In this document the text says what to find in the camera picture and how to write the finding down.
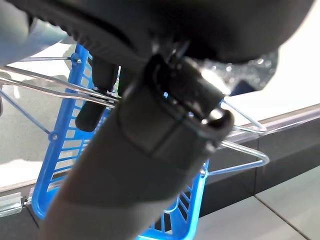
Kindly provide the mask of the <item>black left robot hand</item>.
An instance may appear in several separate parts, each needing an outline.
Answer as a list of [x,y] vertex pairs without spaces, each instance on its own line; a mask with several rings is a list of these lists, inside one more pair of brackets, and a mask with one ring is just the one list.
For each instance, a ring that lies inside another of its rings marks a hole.
[[98,128],[54,197],[41,240],[133,240],[157,221],[234,127],[200,60],[244,64],[277,50],[311,0],[3,0],[1,65],[28,57],[35,20],[92,55],[96,88],[76,120]]

